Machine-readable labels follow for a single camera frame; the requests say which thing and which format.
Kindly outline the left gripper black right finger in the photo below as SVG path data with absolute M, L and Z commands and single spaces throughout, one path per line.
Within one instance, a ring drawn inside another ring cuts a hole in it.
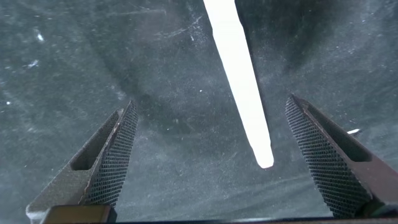
M 397 216 L 397 171 L 308 101 L 290 95 L 285 115 L 334 217 Z

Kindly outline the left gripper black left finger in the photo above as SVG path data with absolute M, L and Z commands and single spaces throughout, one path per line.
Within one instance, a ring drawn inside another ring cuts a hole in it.
M 114 223 L 138 115 L 114 111 L 25 209 L 31 223 Z

